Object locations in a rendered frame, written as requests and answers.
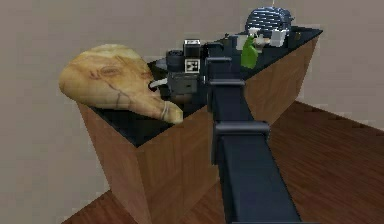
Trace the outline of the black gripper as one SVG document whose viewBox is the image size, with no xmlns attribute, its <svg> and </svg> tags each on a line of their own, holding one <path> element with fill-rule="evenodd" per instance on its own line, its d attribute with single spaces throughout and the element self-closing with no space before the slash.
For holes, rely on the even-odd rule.
<svg viewBox="0 0 384 224">
<path fill-rule="evenodd" d="M 148 84 L 151 91 L 166 84 L 172 97 L 197 91 L 201 68 L 199 58 L 187 58 L 182 50 L 170 50 L 166 54 L 166 66 L 167 79 L 152 80 Z"/>
</svg>

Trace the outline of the wooden counter with black top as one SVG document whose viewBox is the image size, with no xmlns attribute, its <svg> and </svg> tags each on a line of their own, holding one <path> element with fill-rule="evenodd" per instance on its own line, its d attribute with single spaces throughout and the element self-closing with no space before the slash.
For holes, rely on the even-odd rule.
<svg viewBox="0 0 384 224">
<path fill-rule="evenodd" d="M 267 47 L 255 68 L 240 65 L 229 40 L 215 56 L 230 57 L 245 81 L 245 99 L 254 119 L 271 126 L 298 96 L 320 30 L 296 27 L 283 47 Z M 194 93 L 178 125 L 136 115 L 80 106 L 80 113 L 112 194 L 138 224 L 181 224 L 215 184 L 211 163 L 212 114 L 206 95 Z"/>
</svg>

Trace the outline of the green spray bottle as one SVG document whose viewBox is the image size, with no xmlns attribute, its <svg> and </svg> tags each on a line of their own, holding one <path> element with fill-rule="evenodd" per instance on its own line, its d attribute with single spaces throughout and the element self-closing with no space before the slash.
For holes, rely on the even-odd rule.
<svg viewBox="0 0 384 224">
<path fill-rule="evenodd" d="M 258 60 L 258 54 L 264 45 L 264 37 L 258 34 L 259 28 L 251 27 L 248 29 L 248 36 L 241 52 L 241 66 L 253 69 Z"/>
</svg>

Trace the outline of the blue striped rounded container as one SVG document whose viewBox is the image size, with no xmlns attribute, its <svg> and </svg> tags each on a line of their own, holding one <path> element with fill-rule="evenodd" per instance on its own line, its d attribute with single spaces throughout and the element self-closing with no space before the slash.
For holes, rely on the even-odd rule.
<svg viewBox="0 0 384 224">
<path fill-rule="evenodd" d="M 259 28 L 264 34 L 270 34 L 273 30 L 291 30 L 294 17 L 290 11 L 280 7 L 259 7 L 254 9 L 245 23 L 245 30 Z"/>
</svg>

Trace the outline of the small white box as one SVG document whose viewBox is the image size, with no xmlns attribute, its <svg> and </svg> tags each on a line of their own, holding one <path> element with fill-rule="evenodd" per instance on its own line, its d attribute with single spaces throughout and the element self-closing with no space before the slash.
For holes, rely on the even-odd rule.
<svg viewBox="0 0 384 224">
<path fill-rule="evenodd" d="M 270 45 L 273 47 L 281 47 L 284 44 L 286 35 L 286 30 L 273 30 L 271 33 Z"/>
</svg>

